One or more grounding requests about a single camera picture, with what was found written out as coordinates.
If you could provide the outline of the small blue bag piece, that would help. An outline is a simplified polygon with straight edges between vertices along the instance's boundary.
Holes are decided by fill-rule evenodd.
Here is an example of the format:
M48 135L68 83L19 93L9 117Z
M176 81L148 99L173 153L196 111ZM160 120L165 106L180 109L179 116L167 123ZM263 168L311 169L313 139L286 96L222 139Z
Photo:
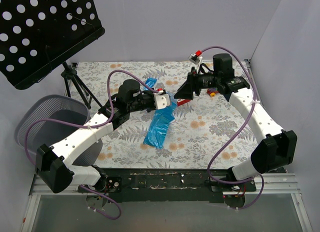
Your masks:
M157 83L157 79L153 77L150 77L145 81L145 85L151 89L154 88L156 83Z

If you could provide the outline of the blue plastic trash bag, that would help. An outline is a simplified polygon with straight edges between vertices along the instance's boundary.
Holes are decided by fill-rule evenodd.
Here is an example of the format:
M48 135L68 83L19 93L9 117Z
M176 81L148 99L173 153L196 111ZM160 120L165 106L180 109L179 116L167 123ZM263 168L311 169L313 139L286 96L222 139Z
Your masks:
M156 110L148 131L144 138L143 144L162 149L171 123L175 120L174 111L178 107L177 100L174 99L173 93L169 93L171 105L164 109Z

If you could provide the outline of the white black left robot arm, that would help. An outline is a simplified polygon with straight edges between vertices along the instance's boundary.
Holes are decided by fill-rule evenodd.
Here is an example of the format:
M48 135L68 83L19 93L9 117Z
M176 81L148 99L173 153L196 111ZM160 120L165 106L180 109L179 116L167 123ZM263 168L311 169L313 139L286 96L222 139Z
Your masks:
M132 112L147 112L167 106L164 90L140 89L140 83L127 79L119 87L118 93L84 125L71 135L51 146L45 144L37 149L35 170L45 184L55 194L68 186L88 186L95 192L106 188L107 175L94 164L81 166L79 159L94 143L125 123Z

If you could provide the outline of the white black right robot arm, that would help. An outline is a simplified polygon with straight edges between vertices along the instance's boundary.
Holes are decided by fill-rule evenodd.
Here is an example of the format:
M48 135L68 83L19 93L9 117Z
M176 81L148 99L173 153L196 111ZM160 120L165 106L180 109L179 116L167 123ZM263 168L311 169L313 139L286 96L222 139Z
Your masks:
M208 72L202 69L201 54L197 51L190 55L194 66L174 98L192 100L202 89L216 88L242 115L258 142L250 158L230 167L226 177L219 182L237 191L250 178L291 164L298 140L296 133L284 130L269 116L247 80L235 75L233 59L228 53L215 54L212 57L213 69Z

